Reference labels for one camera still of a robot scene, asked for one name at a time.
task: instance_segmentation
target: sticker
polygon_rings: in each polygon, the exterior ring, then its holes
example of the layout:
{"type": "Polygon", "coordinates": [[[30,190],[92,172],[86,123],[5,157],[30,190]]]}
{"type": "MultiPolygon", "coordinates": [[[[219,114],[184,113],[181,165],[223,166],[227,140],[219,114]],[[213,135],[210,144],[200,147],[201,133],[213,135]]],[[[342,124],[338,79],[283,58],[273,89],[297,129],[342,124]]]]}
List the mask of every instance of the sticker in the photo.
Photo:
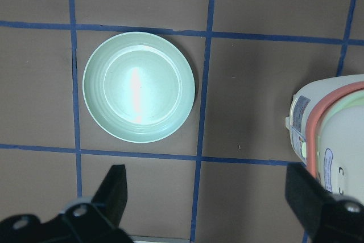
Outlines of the sticker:
{"type": "Polygon", "coordinates": [[[324,177],[325,177],[325,188],[332,193],[331,186],[331,164],[332,164],[333,154],[331,149],[327,148],[325,152],[324,159],[324,177]]]}
{"type": "Polygon", "coordinates": [[[297,129],[299,133],[302,132],[303,113],[305,112],[305,109],[310,101],[310,99],[300,96],[297,100],[295,108],[293,109],[292,126],[297,129]]]}
{"type": "Polygon", "coordinates": [[[306,158],[305,158],[306,151],[303,151],[303,145],[305,142],[306,142],[305,138],[297,131],[297,129],[292,127],[293,149],[304,163],[306,163],[306,158]]]}

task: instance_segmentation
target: brown surface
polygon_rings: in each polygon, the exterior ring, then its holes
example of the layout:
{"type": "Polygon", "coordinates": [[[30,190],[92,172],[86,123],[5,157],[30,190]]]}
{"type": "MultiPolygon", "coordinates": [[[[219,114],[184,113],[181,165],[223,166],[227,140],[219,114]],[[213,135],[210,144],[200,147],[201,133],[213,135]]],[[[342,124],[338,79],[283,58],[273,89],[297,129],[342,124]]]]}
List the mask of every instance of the brown surface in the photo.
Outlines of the brown surface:
{"type": "MultiPolygon", "coordinates": [[[[355,8],[351,39],[364,39],[363,2],[355,8]]],[[[208,0],[75,5],[77,24],[206,30],[208,0]]],[[[342,39],[349,5],[350,0],[216,0],[213,30],[342,39]]],[[[69,24],[68,0],[0,0],[0,6],[0,24],[69,24]]],[[[189,61],[196,100],[176,133],[140,145],[104,132],[82,97],[89,56],[118,33],[77,31],[82,152],[196,155],[206,39],[163,36],[189,61]]],[[[364,73],[363,49],[348,46],[345,75],[364,73]]],[[[284,127],[292,96],[311,81],[335,76],[340,52],[341,45],[213,38],[202,155],[298,161],[284,127]]],[[[70,31],[0,27],[0,85],[0,147],[9,148],[0,149],[0,218],[32,212],[48,220],[77,196],[70,31]],[[31,151],[49,150],[43,146],[70,153],[31,151]]],[[[111,164],[124,163],[129,200],[122,227],[137,236],[189,238],[195,161],[132,155],[82,155],[83,194],[94,194],[111,164]]],[[[283,196],[284,172],[284,166],[202,163],[196,242],[301,242],[302,227],[283,196]]]]}

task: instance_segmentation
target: grid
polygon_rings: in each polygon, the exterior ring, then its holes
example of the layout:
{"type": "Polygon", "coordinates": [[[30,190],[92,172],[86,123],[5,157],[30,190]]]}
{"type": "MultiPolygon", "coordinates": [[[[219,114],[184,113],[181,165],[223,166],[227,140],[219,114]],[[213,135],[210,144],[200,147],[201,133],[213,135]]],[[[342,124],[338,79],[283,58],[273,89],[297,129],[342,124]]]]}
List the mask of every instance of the grid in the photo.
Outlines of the grid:
{"type": "MultiPolygon", "coordinates": [[[[196,162],[195,181],[193,191],[192,203],[192,218],[191,218],[191,236],[190,241],[195,241],[196,233],[196,219],[197,219],[197,204],[198,204],[198,191],[200,186],[200,173],[202,162],[216,162],[216,163],[245,163],[245,164],[262,164],[272,166],[286,166],[288,161],[283,160],[260,160],[260,159],[239,159],[239,158],[218,158],[202,155],[202,144],[204,137],[205,125],[205,111],[206,111],[206,97],[208,91],[208,76],[209,76],[209,61],[212,38],[227,38],[227,39],[244,39],[244,40],[268,40],[268,41],[281,41],[281,42],[302,42],[302,43],[318,43],[318,44],[335,44],[341,46],[340,59],[338,61],[336,76],[341,76],[345,63],[346,51],[349,45],[364,46],[364,40],[350,39],[351,23],[355,10],[356,0],[350,0],[348,16],[346,20],[344,37],[342,39],[320,38],[311,36],[293,36],[293,35],[265,35],[265,34],[247,34],[235,32],[217,32],[213,31],[213,18],[214,18],[214,4],[215,0],[209,0],[208,3],[208,17],[207,27],[205,31],[183,30],[175,31],[165,28],[146,28],[146,27],[131,27],[131,26],[109,26],[99,24],[77,24],[75,16],[75,0],[69,0],[69,18],[70,24],[58,23],[30,23],[30,22],[9,22],[0,20],[0,26],[11,28],[33,28],[45,30],[69,30],[71,32],[71,46],[72,46],[72,79],[73,79],[73,119],[75,126],[75,148],[62,148],[62,147],[45,147],[45,146],[27,146],[27,145],[8,145],[0,144],[2,149],[21,149],[31,151],[45,151],[56,153],[71,153],[76,157],[76,170],[77,170],[77,196],[82,196],[82,176],[81,176],[81,155],[108,155],[108,156],[126,156],[136,158],[154,158],[154,159],[173,159],[173,160],[190,160],[196,162]],[[200,120],[198,128],[198,143],[197,154],[192,155],[170,155],[170,154],[154,154],[154,153],[132,153],[122,151],[105,151],[105,150],[90,150],[82,149],[80,145],[80,121],[78,109],[78,79],[77,79],[77,31],[143,31],[156,35],[183,35],[183,36],[198,36],[205,38],[205,53],[204,53],[204,70],[202,76],[201,87],[201,105],[200,105],[200,120]]],[[[306,233],[303,235],[302,242],[307,242],[308,236],[306,233]]]]}

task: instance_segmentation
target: light green plate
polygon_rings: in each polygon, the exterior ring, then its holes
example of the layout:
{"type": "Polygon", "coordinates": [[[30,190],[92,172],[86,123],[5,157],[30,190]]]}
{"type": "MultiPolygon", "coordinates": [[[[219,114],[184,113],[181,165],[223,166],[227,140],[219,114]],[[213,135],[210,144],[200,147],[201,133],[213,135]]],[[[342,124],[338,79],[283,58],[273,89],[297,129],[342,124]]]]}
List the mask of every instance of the light green plate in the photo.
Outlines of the light green plate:
{"type": "Polygon", "coordinates": [[[82,87],[94,120],[111,135],[138,143],[175,132],[195,97],[195,81],[183,54],[145,32],[103,42],[86,65],[82,87]]]}

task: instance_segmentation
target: blue tape line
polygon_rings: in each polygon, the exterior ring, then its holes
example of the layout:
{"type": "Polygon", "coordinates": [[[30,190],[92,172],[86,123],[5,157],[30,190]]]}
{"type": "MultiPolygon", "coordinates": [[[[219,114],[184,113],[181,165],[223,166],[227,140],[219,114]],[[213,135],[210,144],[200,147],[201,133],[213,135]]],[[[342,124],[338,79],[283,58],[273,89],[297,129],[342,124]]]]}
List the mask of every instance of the blue tape line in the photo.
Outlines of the blue tape line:
{"type": "Polygon", "coordinates": [[[100,151],[100,150],[90,150],[90,149],[81,149],[81,153],[85,154],[85,155],[125,156],[125,157],[129,157],[129,158],[196,160],[196,156],[190,156],[190,155],[136,153],[136,152],[119,152],[119,151],[100,151]]]}
{"type": "Polygon", "coordinates": [[[195,166],[195,182],[193,187],[190,242],[194,242],[196,238],[198,192],[200,190],[202,146],[204,143],[206,99],[207,99],[207,87],[209,78],[209,64],[210,64],[214,7],[215,7],[215,0],[209,0],[208,16],[206,23],[204,73],[202,76],[202,88],[201,88],[200,122],[198,127],[197,159],[195,166]]]}
{"type": "MultiPolygon", "coordinates": [[[[48,24],[48,23],[27,23],[27,22],[9,22],[0,21],[0,26],[12,28],[35,28],[46,30],[71,30],[70,24],[48,24]]],[[[213,38],[241,39],[241,40],[264,40],[264,41],[281,41],[281,42],[302,42],[315,44],[343,44],[342,39],[335,38],[320,38],[311,36],[294,36],[294,35],[274,35],[274,34],[244,34],[238,32],[219,32],[212,31],[210,34],[207,31],[182,30],[175,31],[167,28],[147,28],[147,27],[130,27],[130,26],[111,26],[99,24],[76,24],[76,30],[80,31],[143,31],[157,35],[183,35],[207,37],[210,35],[213,38]]],[[[351,40],[349,44],[364,46],[364,40],[351,40]]]]}
{"type": "Polygon", "coordinates": [[[28,151],[41,151],[41,152],[57,152],[57,153],[75,153],[74,148],[59,148],[59,147],[49,147],[49,146],[31,146],[31,145],[7,145],[0,144],[0,149],[19,149],[28,151]]]}
{"type": "Polygon", "coordinates": [[[197,160],[195,165],[195,184],[193,187],[193,201],[192,201],[192,215],[191,215],[191,231],[190,242],[194,242],[196,238],[197,226],[197,206],[198,206],[198,192],[200,189],[200,176],[201,176],[201,161],[197,160]]]}
{"type": "Polygon", "coordinates": [[[75,125],[75,147],[76,147],[76,182],[77,196],[82,196],[82,170],[81,170],[81,141],[80,141],[80,116],[78,109],[78,79],[77,79],[77,30],[75,0],[69,2],[69,21],[71,23],[71,46],[72,46],[72,82],[73,82],[73,122],[75,125]]]}
{"type": "Polygon", "coordinates": [[[237,158],[216,158],[212,156],[203,156],[203,162],[218,162],[218,163],[244,163],[244,164],[257,164],[257,165],[271,165],[271,166],[287,166],[290,163],[284,160],[265,160],[265,159],[237,159],[237,158]]]}
{"type": "Polygon", "coordinates": [[[79,151],[76,152],[76,182],[77,182],[77,197],[82,196],[82,160],[81,153],[79,151]]]}
{"type": "Polygon", "coordinates": [[[342,44],[341,39],[320,38],[310,36],[293,36],[293,35],[273,35],[273,34],[242,34],[235,32],[213,32],[214,38],[230,38],[230,39],[246,39],[246,40],[265,40],[265,41],[281,41],[281,42],[302,42],[317,44],[342,44]]]}
{"type": "Polygon", "coordinates": [[[263,159],[238,159],[238,158],[218,158],[212,156],[192,156],[192,155],[175,155],[175,154],[161,154],[161,153],[139,153],[139,152],[122,152],[122,151],[105,151],[105,150],[91,150],[91,149],[74,149],[74,148],[61,148],[49,146],[30,146],[30,145],[8,145],[0,143],[0,149],[19,149],[28,151],[41,151],[41,152],[56,152],[56,153],[71,153],[80,155],[99,155],[99,156],[124,156],[129,158],[149,158],[149,159],[173,159],[173,160],[189,160],[200,162],[218,162],[218,163],[245,163],[257,165],[271,165],[271,166],[286,166],[289,163],[284,160],[263,160],[263,159]]]}
{"type": "Polygon", "coordinates": [[[358,39],[349,39],[348,45],[353,46],[364,46],[364,40],[358,40],[358,39]]]}
{"type": "Polygon", "coordinates": [[[41,30],[69,30],[70,24],[53,24],[53,23],[28,23],[28,22],[12,22],[0,20],[1,27],[10,28],[36,28],[41,30]]]}
{"type": "Polygon", "coordinates": [[[307,243],[307,241],[308,241],[308,234],[307,234],[307,232],[304,232],[303,238],[302,238],[302,243],[307,243]]]}
{"type": "Polygon", "coordinates": [[[149,32],[150,34],[159,34],[159,35],[184,35],[184,36],[206,35],[206,31],[193,31],[193,30],[175,31],[170,28],[147,28],[147,27],[111,26],[111,25],[98,25],[98,24],[76,24],[76,28],[79,31],[117,31],[117,32],[142,31],[142,32],[149,32]]]}
{"type": "Polygon", "coordinates": [[[72,79],[73,79],[73,119],[75,123],[75,146],[80,149],[80,118],[78,111],[78,81],[77,81],[77,33],[75,0],[69,0],[69,20],[71,22],[71,45],[72,45],[72,79]]]}
{"type": "Polygon", "coordinates": [[[344,32],[344,38],[343,38],[343,45],[341,47],[340,59],[339,59],[338,65],[337,65],[336,76],[341,76],[342,71],[344,69],[344,61],[345,61],[345,57],[346,57],[346,51],[348,50],[348,42],[349,42],[351,24],[353,22],[353,15],[354,15],[356,2],[357,2],[357,0],[350,0],[348,18],[346,19],[346,26],[345,26],[345,32],[344,32]]]}

